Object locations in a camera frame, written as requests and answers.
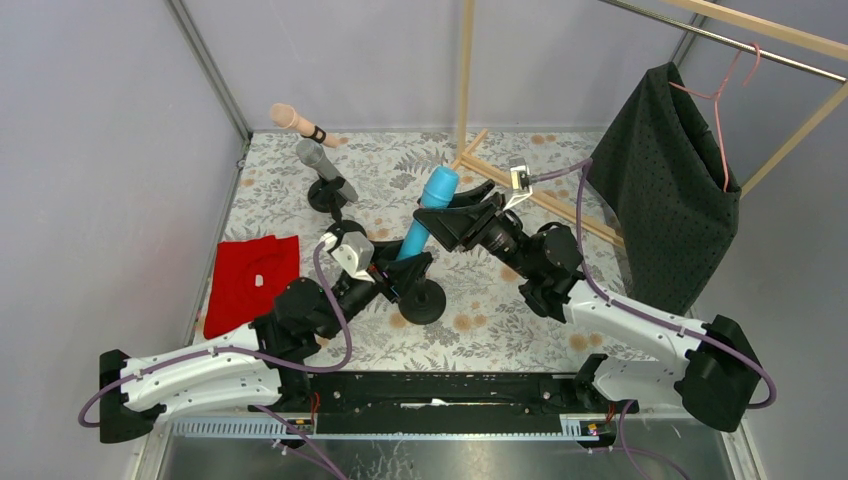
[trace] pink hanger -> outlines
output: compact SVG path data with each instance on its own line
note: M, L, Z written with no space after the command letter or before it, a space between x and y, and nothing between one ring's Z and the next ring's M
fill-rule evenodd
M745 77L745 81L742 82L743 87L748 86L748 82L751 80L751 77L754 75L754 72L757 71L757 67L760 66L760 46L756 43L751 44L752 47L757 51L757 62L754 64L754 67L748 73L748 76ZM727 81L730 80L730 74L733 73L733 69L736 68L736 62L739 60L739 55L742 54L742 50L736 52L736 56L733 57L733 62L730 64L730 68L727 69L727 75L724 76L724 80L721 81L721 85L719 85L718 90L712 95L704 95L703 93L696 92L694 90L689 90L688 88L678 85L674 82L668 82L672 87L683 90L684 92L691 93L692 95L706 98L707 100L713 101L713 110L715 111L716 116L716 130L718 130L718 149L721 153L721 164L724 167L724 187L723 191L727 191L727 184L730 183L730 173L727 168L727 156L724 154L724 139L721 136L721 121L718 117L718 101L721 99L721 94L724 92L724 87L727 86Z

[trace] red cloth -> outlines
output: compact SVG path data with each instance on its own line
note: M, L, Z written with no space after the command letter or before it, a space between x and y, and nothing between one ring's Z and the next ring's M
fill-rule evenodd
M262 276L261 286L256 285L257 275ZM296 236L219 243L203 336L223 335L268 313L274 297L299 275Z

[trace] floral table surface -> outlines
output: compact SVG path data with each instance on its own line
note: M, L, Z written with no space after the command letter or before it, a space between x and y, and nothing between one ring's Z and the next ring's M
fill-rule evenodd
M476 154L504 170L510 161L523 158L534 173L540 173L585 158L601 135L490 132ZM327 149L327 155L359 193L359 202L343 208L345 218L361 223L375 240L403 237L430 172L452 160L456 148L452 137L427 132L338 136L344 145ZM298 235L300 274L316 278L312 250L331 221L329 215L313 211L307 203L306 191L317 177L295 155L299 140L290 133L254 135L224 240ZM484 180L465 169L459 174L459 191ZM538 188L573 203L577 181L573 174ZM586 213L604 218L598 198L593 194L585 197ZM516 213L525 231L531 233L547 222L564 222L532 202L519 205ZM625 292L626 280L620 269L620 264L626 264L623 254L590 233L584 234L584 245L594 277L614 291ZM592 353L649 358L601 333L536 316L518 293L522 279L481 247L449 253L431 239L427 250L435 257L429 277L447 294L444 315L427 326L413 325L396 305L379 297L351 321L353 358L347 370L574 372ZM340 268L328 255L322 255L321 264L328 279L334 281ZM202 340L205 312L206 302L198 318L198 340ZM324 348L307 363L337 363L345 349L342 335L318 341Z

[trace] blue cylinder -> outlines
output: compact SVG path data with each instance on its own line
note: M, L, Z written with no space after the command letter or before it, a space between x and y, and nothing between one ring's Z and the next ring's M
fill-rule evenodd
M421 206L425 208L445 208L450 204L453 198L456 187L459 185L459 175L448 167L437 167L427 180L427 185L424 186L424 193L421 194ZM430 232L418 223L417 220L412 221L409 227L409 232L403 240L403 245L398 253L398 260L414 257L424 250L424 245L430 238Z

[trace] gray microphone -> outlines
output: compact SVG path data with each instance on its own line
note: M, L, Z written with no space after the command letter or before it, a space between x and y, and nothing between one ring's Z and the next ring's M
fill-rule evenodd
M334 180L338 177L344 177L341 173L339 173L336 167L330 163L330 159L327 158L327 154L324 153L324 147L315 141L308 138L301 140L295 147L295 152L297 152L297 157L300 158L301 163L314 169L324 180L329 182L330 180ZM359 195L356 194L356 190L353 189L353 185L351 185L347 179L345 179L344 186L339 189L339 193L349 202L356 202L359 200Z

